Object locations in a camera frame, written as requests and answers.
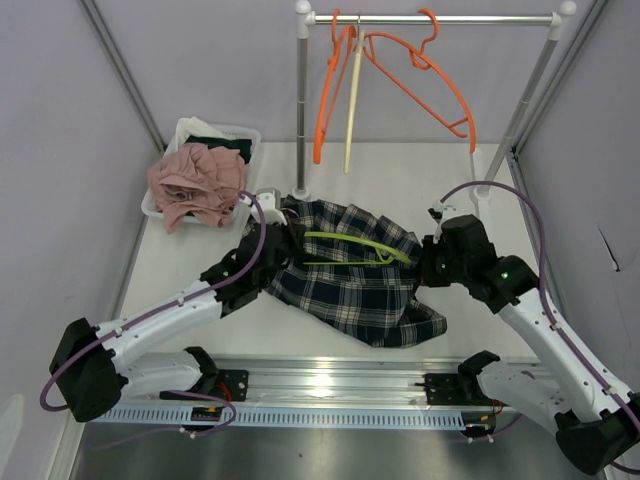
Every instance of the plaid skirt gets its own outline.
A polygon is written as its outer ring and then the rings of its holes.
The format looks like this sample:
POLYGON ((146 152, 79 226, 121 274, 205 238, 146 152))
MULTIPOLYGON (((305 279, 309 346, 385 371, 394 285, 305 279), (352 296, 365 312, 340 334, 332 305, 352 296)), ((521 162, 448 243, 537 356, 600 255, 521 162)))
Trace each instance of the plaid skirt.
MULTIPOLYGON (((415 298, 422 246, 413 232, 355 205, 288 197, 281 208, 308 230, 373 240, 403 252, 411 264, 394 260, 383 266, 318 266, 305 265, 308 258, 293 258, 267 293, 372 347, 411 347, 446 332, 446 318, 415 298)), ((251 219, 245 234, 253 223, 251 219)), ((373 248, 340 240, 305 238, 304 250, 334 262, 378 260, 373 248)))

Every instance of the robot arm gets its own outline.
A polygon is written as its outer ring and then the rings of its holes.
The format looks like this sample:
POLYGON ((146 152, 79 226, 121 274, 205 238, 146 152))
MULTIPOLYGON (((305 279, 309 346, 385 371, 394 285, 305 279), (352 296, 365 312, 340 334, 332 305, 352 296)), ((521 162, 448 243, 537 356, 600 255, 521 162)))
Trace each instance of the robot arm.
MULTIPOLYGON (((264 192, 258 200, 268 223, 264 245, 258 261, 234 283, 211 288, 248 264, 260 243, 257 228, 198 282, 168 299, 171 305, 155 306, 95 328, 85 319, 69 325, 50 371, 54 374, 67 365, 56 383, 77 421, 95 419, 123 398, 168 390, 211 395, 218 370, 204 350, 189 347, 178 354, 147 352, 184 330, 215 321, 255 300, 289 258, 304 255, 304 228, 286 224, 278 210, 277 192, 264 192), (122 328, 151 315, 152 321, 122 328), (107 336, 68 366, 79 351, 107 336)), ((461 364, 459 376, 480 395, 513 406, 555 435, 565 455, 585 473, 600 471, 638 443, 640 434, 629 412, 640 416, 640 396, 602 365, 547 299, 555 317, 555 323, 550 323, 540 299, 538 278, 527 264, 515 256, 498 257, 476 217, 455 216, 451 207, 440 213, 432 211, 432 216, 439 225, 435 235, 423 240, 422 285, 464 285, 473 298, 518 332, 560 388, 523 375, 489 352, 461 364), (579 355, 595 370, 587 368, 579 355), (606 380, 606 391, 594 372, 606 380)))
POLYGON ((432 212, 441 221, 436 234, 423 240, 422 283, 464 285, 527 342, 560 388, 523 375, 489 352, 464 362, 459 374, 476 382, 488 398, 514 407, 555 435, 578 469, 597 473, 640 440, 628 412, 617 401, 621 399, 640 416, 640 396, 598 360, 547 296, 555 318, 550 321, 538 278, 523 260, 498 257, 480 220, 473 215, 453 217, 447 208, 442 215, 432 212), (596 375, 604 377, 610 386, 607 390, 596 375))
MULTIPOLYGON (((93 420, 122 399, 145 394, 178 390, 212 395, 218 369, 202 348, 189 347, 177 354, 147 352, 183 331, 215 321, 255 300, 287 259, 300 253, 304 228, 286 225, 278 210, 277 191, 264 191, 257 195, 257 201, 268 223, 264 244, 251 269, 235 282, 214 287, 249 263, 260 243, 258 225, 237 249, 177 295, 128 318, 96 327, 82 318, 67 327, 50 372, 53 375, 67 365, 56 383, 77 421, 93 420), (69 366, 81 349, 100 339, 104 341, 69 366)), ((252 214, 258 216, 255 206, 252 214)))

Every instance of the laundry basket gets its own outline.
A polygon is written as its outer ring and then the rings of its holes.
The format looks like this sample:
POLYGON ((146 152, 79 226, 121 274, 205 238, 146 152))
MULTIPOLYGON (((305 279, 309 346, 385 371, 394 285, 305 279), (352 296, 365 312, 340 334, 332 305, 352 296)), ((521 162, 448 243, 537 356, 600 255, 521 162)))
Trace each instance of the laundry basket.
MULTIPOLYGON (((256 179, 258 177, 258 169, 260 166, 260 163, 259 163, 260 159, 258 158, 258 156, 260 155, 260 149, 259 149, 260 140, 262 138, 260 135, 260 132, 252 128, 235 127, 233 125, 217 125, 214 123, 210 125, 216 130, 221 131, 225 135, 229 135, 233 137, 234 140, 238 138, 248 138, 251 140, 251 159, 249 161, 249 175, 247 177, 247 190, 248 191, 254 190, 256 179)), ((167 155, 176 153, 177 150, 178 150, 178 145, 176 145, 176 137, 174 136, 171 139, 171 142, 169 142, 169 146, 167 147, 167 150, 164 152, 164 156, 166 157, 167 155)), ((233 209, 233 219, 231 223, 221 228, 228 228, 233 224, 233 220, 235 220, 236 218, 236 213, 238 211, 239 206, 240 204, 236 205, 235 208, 233 209)), ((150 188, 147 188, 147 193, 145 193, 144 198, 142 199, 141 207, 142 207, 142 212, 145 215, 149 217, 164 219, 164 214, 156 210, 156 200, 153 197, 153 194, 151 193, 150 188)), ((199 223, 200 225, 204 225, 200 220, 198 220, 196 217, 193 217, 191 215, 185 215, 182 221, 186 223, 199 223)))

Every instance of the clothing rack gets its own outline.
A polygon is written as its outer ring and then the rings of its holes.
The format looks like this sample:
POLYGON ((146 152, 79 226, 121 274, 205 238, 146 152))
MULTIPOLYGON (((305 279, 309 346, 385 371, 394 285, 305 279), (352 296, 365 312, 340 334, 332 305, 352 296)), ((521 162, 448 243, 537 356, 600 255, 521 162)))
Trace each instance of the clothing rack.
MULTIPOLYGON (((511 25, 511 26, 536 26, 547 27, 549 33, 547 40, 542 47, 542 51, 538 56, 535 67, 529 77, 529 81, 520 97, 520 101, 511 116, 509 125, 502 137, 500 145, 484 174, 485 180, 494 180, 500 165, 504 160, 504 156, 512 147, 514 136, 524 117, 531 97, 535 92, 540 78, 544 73, 549 59, 560 40, 563 27, 567 18, 576 11, 576 4, 572 1, 563 2, 558 12, 552 12, 542 15, 436 15, 436 19, 440 25, 511 25)), ((297 76, 298 76, 298 93, 297 93, 297 129, 296 129, 296 186, 293 189, 293 196, 299 200, 307 199, 310 195, 305 178, 305 148, 306 148, 306 130, 305 130, 305 113, 307 101, 307 51, 309 43, 309 27, 314 25, 331 25, 333 15, 316 14, 311 10, 311 4, 307 0, 298 0, 296 2, 297 14, 297 36, 298 36, 298 52, 297 52, 297 76)), ((430 25, 431 19, 426 15, 338 15, 336 17, 338 25, 430 25)), ((476 176, 482 175, 484 171, 481 165, 481 156, 474 158, 472 161, 477 162, 473 171, 476 176)), ((479 187, 475 191, 478 199, 487 200, 489 197, 489 187, 479 187)))

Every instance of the pink garment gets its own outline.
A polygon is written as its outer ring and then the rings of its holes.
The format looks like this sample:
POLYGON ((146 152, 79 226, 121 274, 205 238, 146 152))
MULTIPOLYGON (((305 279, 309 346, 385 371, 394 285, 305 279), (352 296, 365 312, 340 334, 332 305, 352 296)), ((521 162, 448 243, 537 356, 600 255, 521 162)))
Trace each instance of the pink garment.
POLYGON ((167 233, 175 232, 188 212, 210 227, 229 225, 248 172, 239 150, 209 150, 201 143, 187 143, 162 158, 148 177, 167 233))

